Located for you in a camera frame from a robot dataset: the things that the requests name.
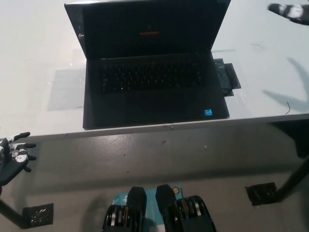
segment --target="gray floor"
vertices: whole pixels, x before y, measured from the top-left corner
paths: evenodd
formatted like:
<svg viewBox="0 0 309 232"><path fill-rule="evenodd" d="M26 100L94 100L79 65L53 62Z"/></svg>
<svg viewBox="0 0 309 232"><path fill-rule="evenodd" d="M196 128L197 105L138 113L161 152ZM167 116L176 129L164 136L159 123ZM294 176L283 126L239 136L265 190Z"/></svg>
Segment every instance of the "gray floor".
<svg viewBox="0 0 309 232"><path fill-rule="evenodd" d="M23 207L55 204L54 224L29 232L99 232L105 210L131 186L180 184L200 195L219 232L309 231L309 178L277 204L251 206L245 186L280 186L301 160L270 125L168 131L40 143L30 167L1 198ZM1 232L20 231L0 216Z"/></svg>

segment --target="laptop screen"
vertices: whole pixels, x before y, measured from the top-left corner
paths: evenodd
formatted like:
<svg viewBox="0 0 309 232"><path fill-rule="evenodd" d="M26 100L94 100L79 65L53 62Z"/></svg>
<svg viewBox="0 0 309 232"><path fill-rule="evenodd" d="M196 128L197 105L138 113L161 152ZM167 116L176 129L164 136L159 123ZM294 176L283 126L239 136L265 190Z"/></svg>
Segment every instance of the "laptop screen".
<svg viewBox="0 0 309 232"><path fill-rule="evenodd" d="M207 52L227 7L217 0L87 4L82 7L83 49L88 59Z"/></svg>

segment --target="hand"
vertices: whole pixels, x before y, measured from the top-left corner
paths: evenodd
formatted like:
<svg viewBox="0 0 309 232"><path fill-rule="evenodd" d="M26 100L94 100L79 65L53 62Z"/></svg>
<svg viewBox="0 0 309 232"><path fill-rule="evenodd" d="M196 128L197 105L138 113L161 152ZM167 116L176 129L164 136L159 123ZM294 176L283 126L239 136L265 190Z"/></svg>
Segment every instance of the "hand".
<svg viewBox="0 0 309 232"><path fill-rule="evenodd" d="M309 5L270 4L268 10L290 21L309 26Z"/></svg>
<svg viewBox="0 0 309 232"><path fill-rule="evenodd" d="M35 147L36 144L14 143L14 141L29 135L30 132L25 132L0 141L0 186L8 184L23 169L26 172L31 172L27 164L29 160L36 160L36 157L28 155L27 149Z"/></svg>

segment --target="black laptop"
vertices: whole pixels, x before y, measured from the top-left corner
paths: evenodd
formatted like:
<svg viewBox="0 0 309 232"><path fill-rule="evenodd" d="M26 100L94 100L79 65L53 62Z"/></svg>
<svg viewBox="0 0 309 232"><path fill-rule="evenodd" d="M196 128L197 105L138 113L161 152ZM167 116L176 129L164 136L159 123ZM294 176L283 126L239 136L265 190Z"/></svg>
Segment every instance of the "black laptop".
<svg viewBox="0 0 309 232"><path fill-rule="evenodd" d="M228 118L211 54L228 5L229 0L65 4L87 58L83 128Z"/></svg>

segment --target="laptop keyboard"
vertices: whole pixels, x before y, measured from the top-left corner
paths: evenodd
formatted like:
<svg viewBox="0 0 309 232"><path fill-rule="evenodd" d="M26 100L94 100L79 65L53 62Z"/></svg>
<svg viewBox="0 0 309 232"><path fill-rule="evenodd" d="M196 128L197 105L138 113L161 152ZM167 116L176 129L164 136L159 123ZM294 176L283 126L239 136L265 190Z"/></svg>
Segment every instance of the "laptop keyboard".
<svg viewBox="0 0 309 232"><path fill-rule="evenodd" d="M197 87L201 84L196 61L102 66L104 93Z"/></svg>

